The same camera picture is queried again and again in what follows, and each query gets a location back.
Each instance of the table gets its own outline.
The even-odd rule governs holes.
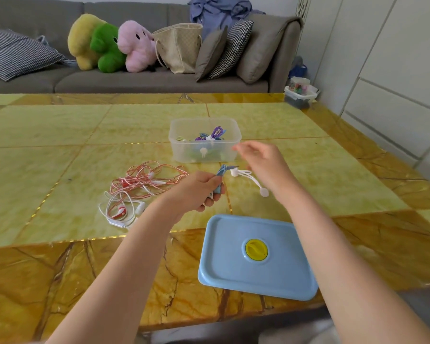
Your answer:
[[[179,117],[227,115],[243,139],[277,144],[390,287],[430,286],[430,182],[323,105],[300,111],[283,101],[283,94],[0,95],[0,343],[47,338],[81,297],[126,234],[97,213],[100,195],[131,165],[177,165],[167,133]],[[189,172],[219,166],[185,164]],[[203,214],[186,214],[170,233],[140,330],[323,305],[320,293],[300,302],[198,282],[212,215],[290,221],[253,182],[224,181],[226,196]]]

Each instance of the plush toy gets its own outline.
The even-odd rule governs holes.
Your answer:
[[[156,43],[153,35],[136,21],[127,21],[118,31],[118,48],[127,54],[126,68],[140,72],[156,61]]]
[[[94,29],[104,23],[92,14],[83,14],[70,28],[67,39],[69,52],[76,58],[81,70],[92,70],[97,66],[100,54],[91,50],[91,37]]]
[[[118,49],[118,27],[114,25],[105,23],[94,30],[91,49],[101,54],[97,66],[102,72],[121,70],[126,63],[126,55]]]

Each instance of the checkered pillow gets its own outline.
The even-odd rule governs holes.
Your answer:
[[[221,77],[234,68],[247,45],[252,26],[252,21],[238,21],[229,29],[223,54],[207,76],[208,79]]]
[[[63,59],[54,48],[11,30],[0,30],[0,78],[5,82]]]

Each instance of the sofa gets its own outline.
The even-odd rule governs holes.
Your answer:
[[[189,6],[140,2],[82,3],[61,0],[0,0],[0,29],[11,29],[32,38],[45,35],[50,46],[73,59],[67,36],[73,22],[84,13],[120,26],[136,20],[149,31],[189,22]],[[265,74],[246,84],[235,72],[215,80],[196,82],[193,74],[175,75],[156,67],[155,72],[102,73],[98,69],[54,64],[9,82],[0,80],[0,93],[190,93],[190,92],[283,92],[301,33],[300,21],[286,25]]]

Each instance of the tote bag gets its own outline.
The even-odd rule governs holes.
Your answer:
[[[193,23],[175,24],[155,31],[153,37],[159,63],[173,73],[195,73],[201,32],[202,25]]]

